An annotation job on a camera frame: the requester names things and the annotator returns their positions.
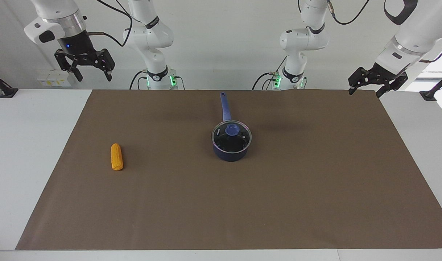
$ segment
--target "pan handle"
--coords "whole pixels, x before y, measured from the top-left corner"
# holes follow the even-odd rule
[[[221,93],[221,104],[222,104],[222,120],[231,120],[231,110],[229,109],[229,103],[227,102],[227,96],[225,92]]]

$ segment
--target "white table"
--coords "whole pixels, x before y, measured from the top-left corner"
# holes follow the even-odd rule
[[[0,99],[0,261],[442,261],[442,249],[14,251],[90,92],[20,90]],[[442,206],[442,110],[417,93],[391,92],[381,100]]]

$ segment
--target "blue saucepan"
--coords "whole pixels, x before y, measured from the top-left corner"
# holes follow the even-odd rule
[[[251,132],[247,125],[231,119],[227,96],[221,93],[223,121],[211,134],[214,153],[222,160],[237,161],[245,156],[251,143]]]

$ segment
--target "blue knob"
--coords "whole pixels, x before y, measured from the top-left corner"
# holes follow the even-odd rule
[[[237,124],[228,124],[226,127],[226,134],[229,136],[236,136],[240,132],[240,127]]]

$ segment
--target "brown mat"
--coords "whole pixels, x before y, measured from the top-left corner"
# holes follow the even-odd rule
[[[93,91],[17,249],[442,248],[442,209],[372,91]],[[110,147],[125,169],[111,170]]]

